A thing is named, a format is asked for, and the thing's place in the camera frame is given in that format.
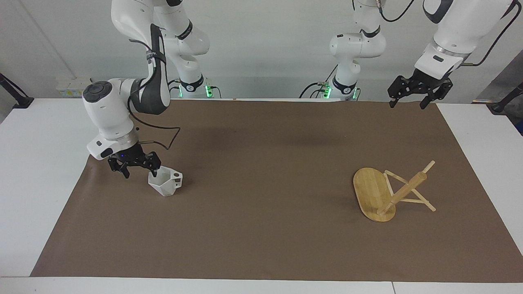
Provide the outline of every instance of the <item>white wall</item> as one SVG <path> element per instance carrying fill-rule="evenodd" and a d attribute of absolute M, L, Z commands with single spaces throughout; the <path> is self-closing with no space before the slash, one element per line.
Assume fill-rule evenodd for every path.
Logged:
<path fill-rule="evenodd" d="M 9 2 L 23 3 L 74 75 L 95 80 L 146 75 L 143 48 L 129 43 L 111 23 L 110 0 L 1 2 L 0 71 L 30 95 L 57 96 L 55 77 L 71 74 Z M 386 15 L 397 16 L 408 2 L 389 1 Z M 388 101 L 386 89 L 395 77 L 412 74 L 437 29 L 425 17 L 422 2 L 417 0 L 399 22 L 382 25 L 388 48 L 380 58 L 360 61 L 361 99 Z M 226 97 L 298 96 L 305 85 L 324 80 L 334 67 L 328 50 L 331 37 L 356 31 L 349 0 L 185 0 L 184 4 L 193 23 L 211 38 L 210 52 L 199 60 L 204 74 Z M 470 61 L 483 56 L 507 22 L 502 20 L 484 38 Z M 522 28 L 520 17 L 482 67 L 455 72 L 451 77 L 456 86 L 446 101 L 475 99 L 523 49 Z M 174 67 L 169 70 L 174 78 Z"/>
<path fill-rule="evenodd" d="M 11 101 L 8 100 L 8 94 L 0 95 L 0 123 L 7 117 L 11 110 Z"/>

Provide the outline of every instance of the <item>wooden stand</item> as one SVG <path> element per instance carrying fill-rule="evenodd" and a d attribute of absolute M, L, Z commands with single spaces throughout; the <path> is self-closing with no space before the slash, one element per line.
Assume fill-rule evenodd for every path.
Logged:
<path fill-rule="evenodd" d="M 416 190 L 427 179 L 427 172 L 434 164 L 435 162 L 431 161 L 409 181 L 389 171 L 381 173 L 374 168 L 360 169 L 354 176 L 354 189 L 361 211 L 367 218 L 377 222 L 390 221 L 396 215 L 396 204 L 400 201 L 422 203 L 430 210 L 436 211 L 436 208 Z M 389 176 L 405 184 L 396 193 L 392 191 Z M 405 198 L 410 192 L 418 199 Z"/>

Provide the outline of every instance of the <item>hexagonal cup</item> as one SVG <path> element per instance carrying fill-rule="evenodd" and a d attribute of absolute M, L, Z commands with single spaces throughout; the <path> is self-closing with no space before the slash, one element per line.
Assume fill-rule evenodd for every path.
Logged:
<path fill-rule="evenodd" d="M 176 189 L 181 187 L 182 179 L 182 173 L 165 166 L 158 169 L 156 177 L 149 172 L 149 185 L 164 197 L 173 195 Z"/>

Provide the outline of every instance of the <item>wooden rod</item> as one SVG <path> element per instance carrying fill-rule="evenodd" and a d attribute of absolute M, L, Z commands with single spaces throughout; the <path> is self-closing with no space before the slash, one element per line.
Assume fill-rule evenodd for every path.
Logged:
<path fill-rule="evenodd" d="M 401 202 L 410 202 L 410 203 L 421 203 L 421 204 L 425 204 L 423 201 L 419 200 L 419 199 L 401 199 L 400 200 Z"/>
<path fill-rule="evenodd" d="M 421 193 L 418 192 L 418 190 L 414 189 L 412 190 L 412 192 L 422 201 L 423 204 L 425 204 L 430 210 L 432 210 L 432 212 L 436 211 L 436 207 L 430 204 L 430 202 L 425 197 L 423 197 L 423 195 L 421 195 Z"/>
<path fill-rule="evenodd" d="M 435 163 L 436 163 L 436 162 L 435 162 L 434 160 L 431 161 L 431 162 L 430 162 L 430 163 L 425 167 L 425 169 L 422 171 L 422 173 L 425 173 L 425 174 L 428 173 L 428 171 L 429 171 L 429 170 L 434 166 Z"/>
<path fill-rule="evenodd" d="M 379 215 L 384 215 L 393 205 L 396 205 L 400 202 L 401 199 L 405 198 L 413 189 L 416 189 L 421 183 L 427 179 L 427 174 L 424 172 L 417 173 L 408 184 L 405 184 L 401 189 L 399 189 L 393 196 L 389 203 L 383 205 L 379 210 Z"/>
<path fill-rule="evenodd" d="M 383 175 L 385 176 L 385 181 L 387 182 L 387 187 L 389 188 L 389 192 L 391 193 L 392 197 L 392 195 L 394 195 L 394 191 L 392 190 L 391 181 L 389 180 L 387 173 L 384 173 Z"/>
<path fill-rule="evenodd" d="M 389 171 L 385 171 L 386 174 L 388 174 L 389 176 L 399 180 L 400 182 L 404 183 L 404 184 L 408 184 L 407 180 L 405 180 L 404 178 L 400 177 L 399 175 L 397 174 L 394 174 L 392 172 L 389 172 Z"/>

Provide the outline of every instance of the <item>electrical outlet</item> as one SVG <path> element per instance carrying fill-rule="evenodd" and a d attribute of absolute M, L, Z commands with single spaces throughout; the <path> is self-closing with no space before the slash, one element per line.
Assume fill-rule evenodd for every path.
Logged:
<path fill-rule="evenodd" d="M 56 78 L 56 90 L 62 97 L 81 97 L 85 88 L 92 83 L 90 77 Z"/>

